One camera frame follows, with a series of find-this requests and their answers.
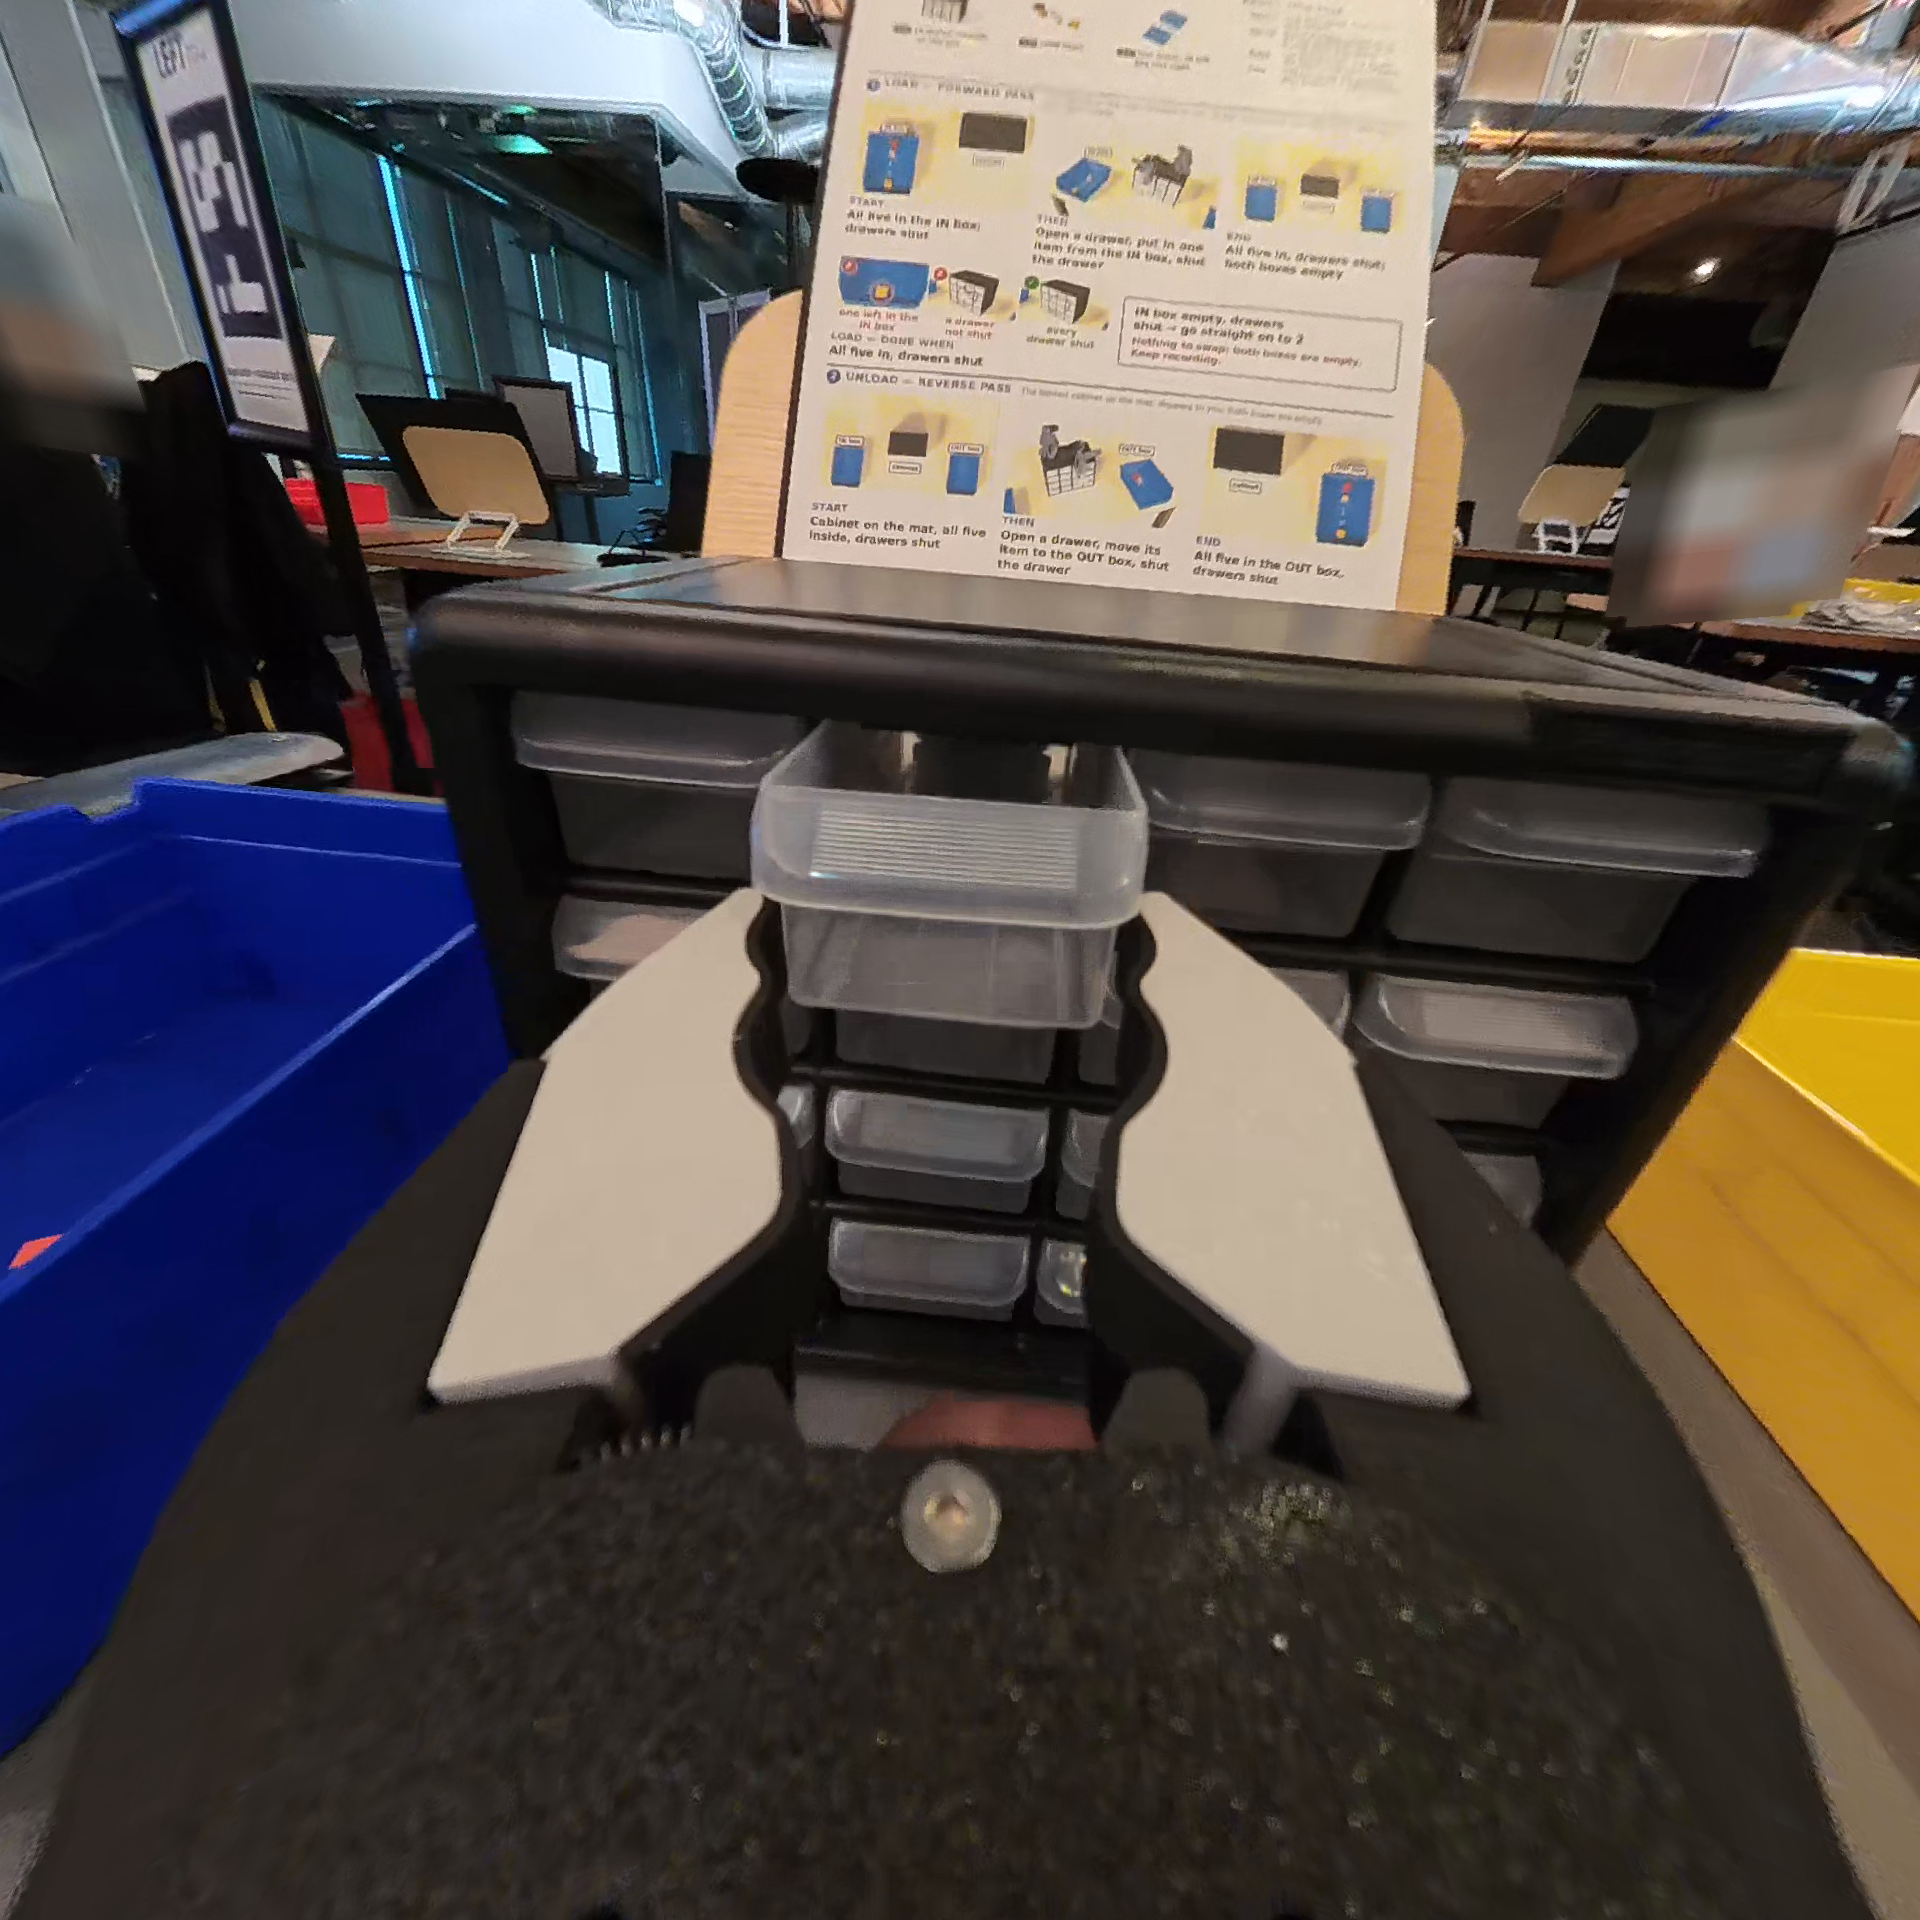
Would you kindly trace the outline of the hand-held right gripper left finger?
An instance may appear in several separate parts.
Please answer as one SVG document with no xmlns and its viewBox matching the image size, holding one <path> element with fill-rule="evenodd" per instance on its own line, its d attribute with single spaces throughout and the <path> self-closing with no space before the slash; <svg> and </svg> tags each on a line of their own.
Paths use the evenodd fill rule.
<svg viewBox="0 0 1920 1920">
<path fill-rule="evenodd" d="M 794 1399 L 824 1273 L 777 1108 L 782 993 L 769 901 L 740 889 L 547 1051 L 425 1378 L 437 1403 L 591 1392 L 699 1420 L 746 1371 Z"/>
</svg>

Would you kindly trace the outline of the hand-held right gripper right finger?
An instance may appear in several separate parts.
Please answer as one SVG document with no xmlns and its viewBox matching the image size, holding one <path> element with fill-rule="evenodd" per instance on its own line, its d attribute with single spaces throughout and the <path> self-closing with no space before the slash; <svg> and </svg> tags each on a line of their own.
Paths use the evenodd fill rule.
<svg viewBox="0 0 1920 1920">
<path fill-rule="evenodd" d="M 1460 1411 L 1468 1371 L 1350 1047 L 1162 891 L 1139 898 L 1101 1141 L 1098 1337 L 1190 1375 L 1233 1452 L 1300 1394 Z"/>
</svg>

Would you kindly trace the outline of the set of clear cabinet drawers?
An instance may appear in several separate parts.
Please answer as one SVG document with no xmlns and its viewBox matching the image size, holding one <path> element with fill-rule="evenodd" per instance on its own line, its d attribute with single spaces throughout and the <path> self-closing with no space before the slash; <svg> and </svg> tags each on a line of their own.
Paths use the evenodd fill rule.
<svg viewBox="0 0 1920 1920">
<path fill-rule="evenodd" d="M 775 715 L 659 709 L 520 691 L 517 763 L 538 774 L 579 876 L 746 877 L 762 779 L 803 739 Z M 1359 924 L 1386 904 L 1392 946 L 1443 946 L 1477 962 L 1636 965 L 1705 881 L 1748 881 L 1767 853 L 1763 805 L 1525 779 L 1426 779 L 1302 762 L 1130 754 L 1117 829 L 1092 841 L 1095 877 L 1143 877 L 1232 939 L 1326 946 L 1330 962 L 1273 962 L 1363 1062 L 1392 1062 L 1446 1127 L 1513 1131 L 1525 1148 L 1468 1148 L 1525 1224 L 1545 1196 L 1540 1141 L 1570 1091 L 1618 1086 L 1654 1026 L 1618 989 L 1424 977 L 1363 962 Z M 1120 999 L 1098 1023 L 1041 1023 L 1092 1006 L 1092 961 L 1117 928 L 911 921 L 785 907 L 800 1034 L 828 1017 L 849 1067 L 924 1083 L 1062 1077 L 1115 1086 Z"/>
</svg>

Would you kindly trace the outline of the blue plastic bin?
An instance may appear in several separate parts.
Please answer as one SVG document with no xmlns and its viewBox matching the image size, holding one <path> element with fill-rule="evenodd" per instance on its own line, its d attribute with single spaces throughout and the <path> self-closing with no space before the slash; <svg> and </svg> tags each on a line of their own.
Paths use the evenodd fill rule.
<svg viewBox="0 0 1920 1920">
<path fill-rule="evenodd" d="M 6 1749 L 284 1311 L 507 1065 L 437 804 L 146 779 L 3 819 Z"/>
</svg>

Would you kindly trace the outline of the clear plastic drawer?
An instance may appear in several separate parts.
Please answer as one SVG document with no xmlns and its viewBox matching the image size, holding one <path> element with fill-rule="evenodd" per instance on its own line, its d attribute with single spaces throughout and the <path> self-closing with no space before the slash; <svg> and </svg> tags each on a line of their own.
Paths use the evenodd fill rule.
<svg viewBox="0 0 1920 1920">
<path fill-rule="evenodd" d="M 825 720 L 763 774 L 751 819 L 788 993 L 833 1016 L 1092 1028 L 1145 860 L 1139 779 L 1095 745 Z"/>
</svg>

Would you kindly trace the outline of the yellow plastic bin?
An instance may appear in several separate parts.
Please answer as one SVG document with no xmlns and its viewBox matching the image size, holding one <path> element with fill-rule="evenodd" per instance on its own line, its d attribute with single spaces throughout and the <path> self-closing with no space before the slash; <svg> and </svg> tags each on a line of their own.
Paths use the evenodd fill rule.
<svg viewBox="0 0 1920 1920">
<path fill-rule="evenodd" d="M 1794 949 L 1610 1231 L 1917 1614 L 1917 961 Z"/>
</svg>

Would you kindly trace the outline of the black drawer cabinet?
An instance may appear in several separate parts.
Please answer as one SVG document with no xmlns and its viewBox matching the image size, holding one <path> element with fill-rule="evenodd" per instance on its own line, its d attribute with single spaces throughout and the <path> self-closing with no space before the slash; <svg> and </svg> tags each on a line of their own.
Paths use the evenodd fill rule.
<svg viewBox="0 0 1920 1920">
<path fill-rule="evenodd" d="M 1525 1148 L 1513 1131 L 1446 1127 L 1392 1062 L 1354 1059 L 1363 1091 L 1426 1273 L 1443 1303 L 1443 1231 L 1421 1224 L 1416 1157 L 1468 1203 L 1472 1242 L 1525 1257 L 1576 1257 L 1763 993 L 1802 924 L 1853 876 L 1911 779 L 1889 725 L 1775 691 L 1619 658 L 1472 620 L 1326 610 L 1123 586 L 941 582 L 825 561 L 676 561 L 635 570 L 504 582 L 420 610 L 413 681 L 425 715 L 500 1017 L 542 1065 L 564 1028 L 624 972 L 746 877 L 579 876 L 550 784 L 517 763 L 520 691 L 722 709 L 991 745 L 1095 745 L 1123 754 L 1302 762 L 1426 779 L 1525 779 L 1763 805 L 1769 841 L 1748 881 L 1705 881 L 1636 965 L 1558 965 L 1386 944 L 1386 904 L 1359 924 L 1363 962 L 1424 977 L 1486 972 L 1498 986 L 1618 989 L 1649 1037 L 1618 1086 L 1570 1091 L 1540 1141 L 1545 1196 L 1525 1224 L 1468 1148 Z M 828 1017 L 800 1034 L 785 981 L 789 1077 L 777 1108 L 803 1161 L 807 1229 L 825 1310 L 888 1310 L 946 1326 L 1008 1321 L 1032 1303 L 1041 1254 L 1086 1257 L 1098 1337 L 1101 1141 L 1120 1111 L 1123 981 L 1139 912 L 1120 930 L 1115 1086 L 1074 1081 L 1066 1037 L 1041 1086 L 849 1067 Z M 1468 1371 L 1468 1310 L 1443 1303 Z"/>
</svg>

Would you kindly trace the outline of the wooden work table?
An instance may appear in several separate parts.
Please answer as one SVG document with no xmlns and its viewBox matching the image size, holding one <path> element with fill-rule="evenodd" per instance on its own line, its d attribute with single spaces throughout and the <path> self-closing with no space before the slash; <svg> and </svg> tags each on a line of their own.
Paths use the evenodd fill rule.
<svg viewBox="0 0 1920 1920">
<path fill-rule="evenodd" d="M 461 582 L 525 582 L 556 574 L 635 570 L 659 563 L 659 550 L 605 548 L 593 543 L 552 540 L 451 540 L 451 523 L 388 518 L 353 525 L 372 570 Z"/>
</svg>

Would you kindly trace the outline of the dark work table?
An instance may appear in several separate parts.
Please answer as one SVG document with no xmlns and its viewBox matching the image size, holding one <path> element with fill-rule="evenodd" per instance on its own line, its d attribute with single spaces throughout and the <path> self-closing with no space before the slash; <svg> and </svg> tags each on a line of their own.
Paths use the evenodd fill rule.
<svg viewBox="0 0 1920 1920">
<path fill-rule="evenodd" d="M 1610 550 L 1532 550 L 1532 548 L 1454 548 L 1450 595 L 1468 595 L 1472 618 L 1486 620 L 1503 591 L 1525 591 L 1528 596 L 1558 595 L 1599 596 L 1614 582 L 1618 557 Z M 1614 632 L 1645 639 L 1670 632 L 1684 639 L 1688 658 L 1763 657 L 1784 667 L 1828 667 L 1848 671 L 1877 671 L 1893 678 L 1917 676 L 1917 627 L 1834 627 L 1832 620 L 1806 618 L 1748 618 L 1748 620 L 1681 620 L 1670 627 L 1626 627 L 1623 618 L 1597 610 Z"/>
</svg>

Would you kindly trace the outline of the black framed monitor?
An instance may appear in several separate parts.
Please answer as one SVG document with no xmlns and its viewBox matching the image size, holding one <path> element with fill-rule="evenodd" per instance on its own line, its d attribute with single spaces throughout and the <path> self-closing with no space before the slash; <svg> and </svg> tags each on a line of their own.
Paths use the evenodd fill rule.
<svg viewBox="0 0 1920 1920">
<path fill-rule="evenodd" d="M 586 439 L 576 392 L 561 378 L 498 375 L 498 398 L 507 400 L 552 485 L 576 485 L 599 473 Z"/>
</svg>

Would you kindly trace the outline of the dark hanging jacket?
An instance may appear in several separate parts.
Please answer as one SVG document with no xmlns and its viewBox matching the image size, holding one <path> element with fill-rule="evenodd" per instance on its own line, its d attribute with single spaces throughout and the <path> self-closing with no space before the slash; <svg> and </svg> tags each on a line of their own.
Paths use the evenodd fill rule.
<svg viewBox="0 0 1920 1920">
<path fill-rule="evenodd" d="M 330 639 L 353 620 L 202 361 L 138 386 L 105 460 L 3 434 L 3 769 L 54 777 L 235 730 L 351 745 Z"/>
</svg>

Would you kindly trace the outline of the printed instruction sheet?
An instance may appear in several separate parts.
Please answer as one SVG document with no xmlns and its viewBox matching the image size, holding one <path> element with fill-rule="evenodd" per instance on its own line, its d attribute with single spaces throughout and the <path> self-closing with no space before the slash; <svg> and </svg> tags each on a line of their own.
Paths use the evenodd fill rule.
<svg viewBox="0 0 1920 1920">
<path fill-rule="evenodd" d="M 782 557 L 1392 610 L 1437 4 L 854 4 Z"/>
</svg>

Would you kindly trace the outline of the black framed printed sign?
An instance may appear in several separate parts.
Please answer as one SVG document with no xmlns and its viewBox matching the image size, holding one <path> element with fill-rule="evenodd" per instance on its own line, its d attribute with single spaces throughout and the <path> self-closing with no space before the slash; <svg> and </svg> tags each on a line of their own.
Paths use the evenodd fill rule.
<svg viewBox="0 0 1920 1920">
<path fill-rule="evenodd" d="M 432 777 L 413 746 L 369 563 L 353 531 L 351 483 L 299 319 L 229 4 L 131 4 L 112 26 L 229 438 L 307 463 L 388 774 L 396 791 L 428 796 Z"/>
</svg>

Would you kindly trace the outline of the corrugated round ceiling duct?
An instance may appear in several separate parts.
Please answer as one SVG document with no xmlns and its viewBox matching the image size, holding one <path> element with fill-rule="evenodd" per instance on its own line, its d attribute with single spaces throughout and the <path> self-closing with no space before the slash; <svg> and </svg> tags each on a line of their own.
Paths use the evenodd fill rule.
<svg viewBox="0 0 1920 1920">
<path fill-rule="evenodd" d="M 762 43 L 749 31 L 739 4 L 659 4 L 659 15 L 704 72 L 739 148 L 739 187 L 762 202 L 813 202 L 828 143 L 837 50 Z"/>
</svg>

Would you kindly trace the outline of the silver foil ceiling duct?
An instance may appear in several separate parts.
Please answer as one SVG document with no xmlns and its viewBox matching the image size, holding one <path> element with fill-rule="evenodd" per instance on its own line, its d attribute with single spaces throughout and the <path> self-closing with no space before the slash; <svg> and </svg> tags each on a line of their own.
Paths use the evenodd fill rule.
<svg viewBox="0 0 1920 1920">
<path fill-rule="evenodd" d="M 1521 136 L 1901 136 L 1917 50 L 1772 26 L 1486 14 L 1437 85 L 1437 148 Z"/>
</svg>

